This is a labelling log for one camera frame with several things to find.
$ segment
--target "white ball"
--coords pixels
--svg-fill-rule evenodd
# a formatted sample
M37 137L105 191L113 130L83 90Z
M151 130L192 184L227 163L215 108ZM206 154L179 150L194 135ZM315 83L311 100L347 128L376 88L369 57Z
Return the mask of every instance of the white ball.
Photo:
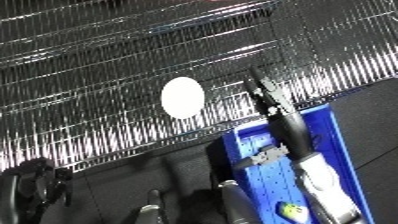
M163 87L161 102L167 114L177 119L186 119L203 109L205 93L196 80L178 77Z

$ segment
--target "blue plastic container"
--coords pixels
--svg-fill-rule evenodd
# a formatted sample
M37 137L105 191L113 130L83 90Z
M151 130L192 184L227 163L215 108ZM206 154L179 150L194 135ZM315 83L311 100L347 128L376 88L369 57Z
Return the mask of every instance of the blue plastic container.
M312 136L318 135L316 150L336 169L344 191L358 205L368 222L374 223L349 154L329 105L302 112ZM272 138L266 121L239 126L224 137L229 160L235 164L242 158L258 153L260 147L270 145ZM296 187L290 160L285 156L263 166L253 166L234 173L236 180L252 198L264 223L291 223L276 212L278 202L308 206L304 195ZM313 215L307 223L318 223Z

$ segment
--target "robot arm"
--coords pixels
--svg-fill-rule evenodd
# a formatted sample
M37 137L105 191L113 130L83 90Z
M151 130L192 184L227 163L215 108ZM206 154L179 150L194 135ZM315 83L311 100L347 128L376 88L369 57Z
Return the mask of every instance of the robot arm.
M315 152L310 133L301 116L282 90L258 69L244 84L256 107L269 121L271 135L292 160L297 186L310 202L321 223L366 223L354 202L341 188L339 176L322 154Z
M45 158L5 170L0 176L0 224L38 224L62 196L65 206L70 206L71 180L71 170L54 169Z

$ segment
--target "blue bin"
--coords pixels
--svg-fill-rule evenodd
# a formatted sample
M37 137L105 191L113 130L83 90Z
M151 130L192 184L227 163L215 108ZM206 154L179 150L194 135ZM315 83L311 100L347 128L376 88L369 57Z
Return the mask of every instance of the blue bin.
M344 191L358 205L368 222L374 223L349 154L329 105L302 112L312 136L319 136L316 150L336 169ZM231 164L258 153L260 147L270 145L272 137L266 121L239 126L223 136ZM237 182L253 200L264 223L289 223L276 212L278 202L308 206L304 195L296 187L290 160L284 156L278 161L246 168L234 173ZM307 223L318 223L311 214Z

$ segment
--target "yellow object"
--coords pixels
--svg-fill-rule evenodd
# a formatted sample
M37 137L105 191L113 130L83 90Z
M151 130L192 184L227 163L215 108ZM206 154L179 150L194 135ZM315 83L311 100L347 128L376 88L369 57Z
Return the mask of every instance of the yellow object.
M306 223L309 216L307 207L286 202L281 202L279 204L279 213L283 217L300 224Z

